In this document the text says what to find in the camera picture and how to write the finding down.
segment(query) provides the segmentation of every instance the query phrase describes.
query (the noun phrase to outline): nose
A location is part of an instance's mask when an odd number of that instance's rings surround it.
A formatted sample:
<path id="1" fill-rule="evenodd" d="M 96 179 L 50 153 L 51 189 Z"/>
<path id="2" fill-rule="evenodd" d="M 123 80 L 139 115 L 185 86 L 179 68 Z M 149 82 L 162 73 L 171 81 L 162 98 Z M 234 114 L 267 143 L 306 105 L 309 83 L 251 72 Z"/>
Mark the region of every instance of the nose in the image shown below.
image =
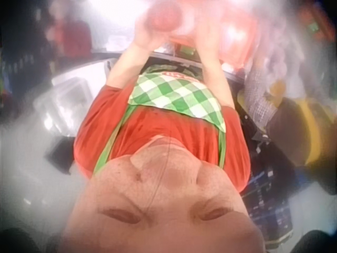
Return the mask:
<path id="1" fill-rule="evenodd" d="M 201 161 L 188 151 L 171 150 L 144 164 L 142 176 L 169 191 L 181 191 L 196 185 Z"/>

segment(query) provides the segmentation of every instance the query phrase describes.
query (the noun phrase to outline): plaid shirt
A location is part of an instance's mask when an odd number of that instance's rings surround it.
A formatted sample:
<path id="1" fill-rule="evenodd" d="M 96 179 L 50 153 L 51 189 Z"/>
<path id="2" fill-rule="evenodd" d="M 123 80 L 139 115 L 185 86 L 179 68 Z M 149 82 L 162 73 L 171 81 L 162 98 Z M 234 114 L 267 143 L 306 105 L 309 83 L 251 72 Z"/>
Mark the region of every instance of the plaid shirt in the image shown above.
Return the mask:
<path id="1" fill-rule="evenodd" d="M 277 108 L 265 97 L 266 73 L 253 65 L 245 80 L 244 97 L 248 114 L 255 124 L 265 129 L 267 123 L 275 115 Z"/>

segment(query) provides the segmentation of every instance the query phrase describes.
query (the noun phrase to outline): red shirt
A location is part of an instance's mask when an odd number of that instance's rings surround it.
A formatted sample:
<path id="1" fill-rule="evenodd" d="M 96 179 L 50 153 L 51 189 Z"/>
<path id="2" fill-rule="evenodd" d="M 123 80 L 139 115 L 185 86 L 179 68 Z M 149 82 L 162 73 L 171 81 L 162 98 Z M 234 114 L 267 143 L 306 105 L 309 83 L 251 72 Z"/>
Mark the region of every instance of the red shirt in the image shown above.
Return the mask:
<path id="1" fill-rule="evenodd" d="M 91 56 L 91 33 L 83 21 L 58 23 L 55 26 L 55 41 L 63 47 L 64 55 L 70 58 Z"/>
<path id="2" fill-rule="evenodd" d="M 80 169 L 91 177 L 98 158 L 120 122 L 133 85 L 124 89 L 104 86 L 92 104 L 74 144 L 74 157 Z M 224 170 L 236 189 L 242 191 L 250 176 L 250 157 L 237 112 L 222 107 L 226 124 Z M 139 106 L 121 127 L 109 160 L 133 154 L 156 135 L 176 138 L 197 158 L 219 165 L 218 131 L 215 126 L 177 112 Z"/>

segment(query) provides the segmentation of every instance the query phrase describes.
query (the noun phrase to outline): hand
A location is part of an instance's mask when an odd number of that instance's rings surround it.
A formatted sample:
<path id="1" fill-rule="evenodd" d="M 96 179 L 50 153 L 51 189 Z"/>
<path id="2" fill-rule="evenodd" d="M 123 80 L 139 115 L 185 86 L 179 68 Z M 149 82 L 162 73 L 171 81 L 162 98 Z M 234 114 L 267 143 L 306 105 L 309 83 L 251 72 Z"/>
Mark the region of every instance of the hand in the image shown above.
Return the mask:
<path id="1" fill-rule="evenodd" d="M 194 43 L 203 64 L 219 63 L 220 37 L 220 23 L 201 15 L 197 20 Z"/>
<path id="2" fill-rule="evenodd" d="M 147 25 L 146 20 L 147 15 L 143 15 L 136 21 L 133 43 L 150 53 L 164 44 L 168 40 L 169 35 L 151 29 Z"/>

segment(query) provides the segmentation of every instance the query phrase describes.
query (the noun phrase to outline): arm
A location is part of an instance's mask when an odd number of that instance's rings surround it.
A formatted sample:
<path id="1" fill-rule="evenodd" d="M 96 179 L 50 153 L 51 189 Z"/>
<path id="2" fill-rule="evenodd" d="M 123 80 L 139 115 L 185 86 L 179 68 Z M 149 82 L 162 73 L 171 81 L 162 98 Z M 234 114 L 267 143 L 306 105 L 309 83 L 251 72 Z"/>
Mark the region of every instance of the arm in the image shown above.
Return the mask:
<path id="1" fill-rule="evenodd" d="M 219 104 L 234 108 L 232 92 L 220 62 L 217 60 L 210 64 L 203 63 L 203 75 L 205 85 L 215 95 Z"/>
<path id="2" fill-rule="evenodd" d="M 264 55 L 254 59 L 252 69 L 245 80 L 245 106 L 252 120 L 261 128 L 265 128 L 275 115 L 277 108 L 269 102 L 264 93 L 266 91 L 266 73 L 264 69 Z"/>
<path id="3" fill-rule="evenodd" d="M 131 79 L 139 75 L 149 57 L 150 51 L 132 43 L 111 69 L 106 85 L 124 88 Z"/>
<path id="4" fill-rule="evenodd" d="M 195 45 L 203 65 L 205 85 L 220 105 L 234 108 L 231 89 L 219 61 L 220 34 L 217 21 L 201 16 L 196 27 Z"/>
<path id="5" fill-rule="evenodd" d="M 111 69 L 106 85 L 124 88 L 130 80 L 138 77 L 150 53 L 160 47 L 167 38 L 167 34 L 149 28 L 146 25 L 146 15 L 142 16 L 135 25 L 134 41 Z"/>

